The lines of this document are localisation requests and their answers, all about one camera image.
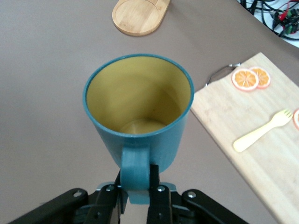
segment fork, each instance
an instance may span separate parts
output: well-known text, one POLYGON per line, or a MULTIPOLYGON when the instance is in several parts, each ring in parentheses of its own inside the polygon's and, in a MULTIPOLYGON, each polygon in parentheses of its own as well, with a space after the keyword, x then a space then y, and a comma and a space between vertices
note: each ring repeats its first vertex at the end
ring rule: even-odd
POLYGON ((243 152, 272 128, 286 125, 292 116, 293 113, 288 109, 277 112, 267 124, 236 140, 233 143, 235 151, 243 152))

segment bolt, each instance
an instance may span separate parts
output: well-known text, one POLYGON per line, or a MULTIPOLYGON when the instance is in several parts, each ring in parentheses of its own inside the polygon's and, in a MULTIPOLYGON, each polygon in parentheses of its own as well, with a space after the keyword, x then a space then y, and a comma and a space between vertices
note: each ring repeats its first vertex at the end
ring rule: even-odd
POLYGON ((94 218, 99 218, 100 216, 102 216, 102 214, 100 212, 98 212, 94 215, 94 218))
POLYGON ((79 190, 76 193, 73 194, 74 197, 79 197, 81 195, 82 195, 82 192, 79 191, 79 190))
POLYGON ((158 213, 157 219, 158 219, 158 220, 162 220, 162 219, 163 219, 163 215, 162 215, 161 212, 158 213))
POLYGON ((112 191, 114 190, 114 186, 113 185, 109 185, 107 188, 106 188, 106 191, 112 191))
POLYGON ((196 197, 196 194, 195 194, 193 191, 189 191, 189 192, 188 192, 188 197, 189 197, 189 198, 195 198, 195 197, 196 197))
POLYGON ((163 186, 159 186, 159 187, 157 187, 157 190, 158 190, 159 192, 165 191, 165 187, 163 187, 163 186))

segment wooden cutting board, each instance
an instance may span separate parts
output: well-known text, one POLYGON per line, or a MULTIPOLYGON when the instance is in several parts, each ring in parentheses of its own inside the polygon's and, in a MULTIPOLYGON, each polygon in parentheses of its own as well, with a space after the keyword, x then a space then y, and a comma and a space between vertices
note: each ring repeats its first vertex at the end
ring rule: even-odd
POLYGON ((260 66, 271 75, 266 89, 236 89, 231 74, 195 93, 192 111, 227 158, 280 223, 299 223, 299 131, 291 120, 261 137, 244 152, 233 149, 242 135, 285 108, 299 108, 299 88, 265 55, 239 68, 260 66))
POLYGON ((142 36, 155 31, 170 0, 119 0, 112 11, 113 22, 121 32, 142 36))

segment mug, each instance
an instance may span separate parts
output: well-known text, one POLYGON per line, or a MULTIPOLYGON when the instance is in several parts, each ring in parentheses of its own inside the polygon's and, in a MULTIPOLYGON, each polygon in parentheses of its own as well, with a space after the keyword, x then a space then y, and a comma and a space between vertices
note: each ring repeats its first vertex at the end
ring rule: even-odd
POLYGON ((150 164, 173 162, 194 87, 187 71, 163 56, 133 54, 99 67, 83 105, 113 160, 131 203, 148 203, 150 164))

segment gray table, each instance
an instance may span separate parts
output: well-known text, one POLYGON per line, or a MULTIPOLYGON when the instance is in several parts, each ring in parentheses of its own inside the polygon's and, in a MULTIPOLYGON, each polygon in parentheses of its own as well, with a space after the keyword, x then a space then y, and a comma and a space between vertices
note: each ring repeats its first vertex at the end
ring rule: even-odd
MULTIPOLYGON (((198 90, 223 65, 261 51, 299 85, 299 49, 235 0, 173 0, 160 28, 144 37, 114 27, 116 2, 1 1, 1 224, 69 189, 92 193, 115 179, 119 168, 82 106, 85 82, 110 59, 169 57, 185 67, 198 90)), ((276 223, 192 113, 161 180, 179 193, 200 189, 249 223, 276 223)), ((146 215, 147 206, 129 204, 121 223, 145 223, 146 215)))

